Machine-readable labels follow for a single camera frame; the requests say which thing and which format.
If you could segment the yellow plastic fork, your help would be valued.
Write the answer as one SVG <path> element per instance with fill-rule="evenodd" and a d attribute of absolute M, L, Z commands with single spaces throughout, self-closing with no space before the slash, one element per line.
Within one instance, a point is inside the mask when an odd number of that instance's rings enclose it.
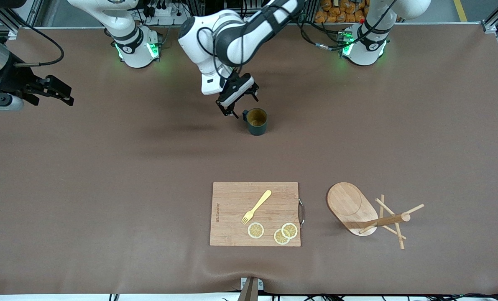
<path fill-rule="evenodd" d="M 245 213 L 245 215 L 242 218 L 242 224 L 247 224 L 253 218 L 256 210 L 258 210 L 258 208 L 260 208 L 262 206 L 262 204 L 264 204 L 264 202 L 266 202 L 266 200 L 268 200 L 268 198 L 270 198 L 271 195 L 272 195 L 272 191 L 266 190 L 263 193 L 263 195 L 260 197 L 258 202 L 253 206 L 253 208 L 251 208 L 251 210 L 249 210 L 247 213 Z"/>

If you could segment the orange snack bag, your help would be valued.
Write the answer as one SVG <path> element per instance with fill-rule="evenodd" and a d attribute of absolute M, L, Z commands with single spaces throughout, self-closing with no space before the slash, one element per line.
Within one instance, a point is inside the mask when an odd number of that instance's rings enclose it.
<path fill-rule="evenodd" d="M 319 0 L 314 23 L 361 23 L 367 16 L 370 0 Z"/>

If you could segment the bamboo cutting board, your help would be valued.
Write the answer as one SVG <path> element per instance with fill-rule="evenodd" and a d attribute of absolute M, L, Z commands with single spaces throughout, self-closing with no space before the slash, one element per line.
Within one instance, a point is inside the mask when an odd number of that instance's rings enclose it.
<path fill-rule="evenodd" d="M 272 195 L 253 218 L 242 224 L 242 219 L 258 202 L 266 190 Z M 299 185 L 297 182 L 214 182 L 211 199 L 210 245 L 229 247 L 300 247 L 301 220 L 299 217 Z M 259 222 L 265 229 L 259 239 L 251 238 L 248 226 Z M 278 245 L 274 232 L 285 223 L 294 223 L 299 229 L 296 238 Z"/>

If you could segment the dark green ribbed mug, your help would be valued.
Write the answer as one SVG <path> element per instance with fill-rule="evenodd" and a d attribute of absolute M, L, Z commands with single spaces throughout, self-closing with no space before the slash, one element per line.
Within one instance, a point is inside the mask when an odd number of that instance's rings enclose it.
<path fill-rule="evenodd" d="M 268 124 L 268 114 L 261 108 L 244 110 L 243 121 L 247 124 L 248 131 L 251 135 L 264 135 Z"/>

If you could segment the white power strip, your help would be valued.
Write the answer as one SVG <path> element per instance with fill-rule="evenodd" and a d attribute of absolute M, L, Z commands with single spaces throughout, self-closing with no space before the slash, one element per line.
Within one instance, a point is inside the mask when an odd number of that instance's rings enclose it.
<path fill-rule="evenodd" d="M 192 14 L 182 0 L 143 0 L 143 8 L 139 13 L 144 25 L 168 26 L 181 25 Z"/>

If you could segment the wooden mug tree rack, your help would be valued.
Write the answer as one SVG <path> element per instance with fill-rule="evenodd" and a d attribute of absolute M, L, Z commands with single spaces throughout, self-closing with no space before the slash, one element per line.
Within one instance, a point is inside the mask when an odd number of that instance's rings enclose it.
<path fill-rule="evenodd" d="M 351 234 L 367 237 L 383 228 L 398 238 L 399 248 L 404 250 L 406 237 L 400 225 L 409 222 L 411 214 L 424 208 L 424 204 L 395 213 L 385 204 L 383 194 L 375 199 L 375 203 L 379 205 L 379 210 L 375 209 L 357 186 L 348 182 L 333 185 L 327 193 L 329 210 Z"/>

